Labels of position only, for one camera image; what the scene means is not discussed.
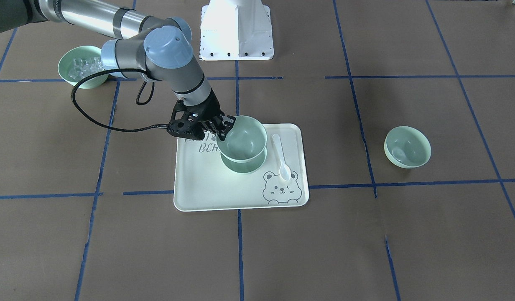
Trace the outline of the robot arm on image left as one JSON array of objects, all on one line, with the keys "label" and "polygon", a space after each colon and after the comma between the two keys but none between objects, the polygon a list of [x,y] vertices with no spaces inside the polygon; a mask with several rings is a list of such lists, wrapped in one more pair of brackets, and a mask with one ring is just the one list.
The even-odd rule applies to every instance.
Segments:
[{"label": "robot arm on image left", "polygon": [[160,19],[133,8],[101,0],[0,0],[0,33],[29,23],[69,23],[110,37],[103,44],[104,71],[74,84],[71,100],[88,80],[105,74],[166,81],[177,97],[170,121],[148,127],[164,128],[171,136],[204,139],[210,132],[225,140],[236,118],[227,116],[203,73],[191,46],[192,32],[181,18]]}]

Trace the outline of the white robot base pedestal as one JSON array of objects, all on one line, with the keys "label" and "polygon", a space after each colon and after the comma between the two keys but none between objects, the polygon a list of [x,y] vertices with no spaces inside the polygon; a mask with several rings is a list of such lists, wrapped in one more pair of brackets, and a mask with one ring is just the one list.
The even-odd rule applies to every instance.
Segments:
[{"label": "white robot base pedestal", "polygon": [[274,55],[270,8],[261,0],[211,0],[201,8],[201,60],[257,61]]}]

